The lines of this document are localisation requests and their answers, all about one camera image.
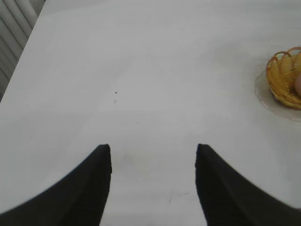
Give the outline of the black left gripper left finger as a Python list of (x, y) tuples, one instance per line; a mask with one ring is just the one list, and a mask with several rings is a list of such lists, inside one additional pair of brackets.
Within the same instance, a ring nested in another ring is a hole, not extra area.
[(2, 226), (98, 226), (110, 191), (111, 150), (99, 145), (49, 189), (0, 215)]

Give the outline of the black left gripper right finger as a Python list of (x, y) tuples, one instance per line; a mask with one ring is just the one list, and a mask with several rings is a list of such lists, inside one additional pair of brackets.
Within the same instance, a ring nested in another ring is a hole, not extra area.
[(209, 226), (299, 226), (301, 211), (239, 174), (209, 145), (198, 144), (195, 183)]

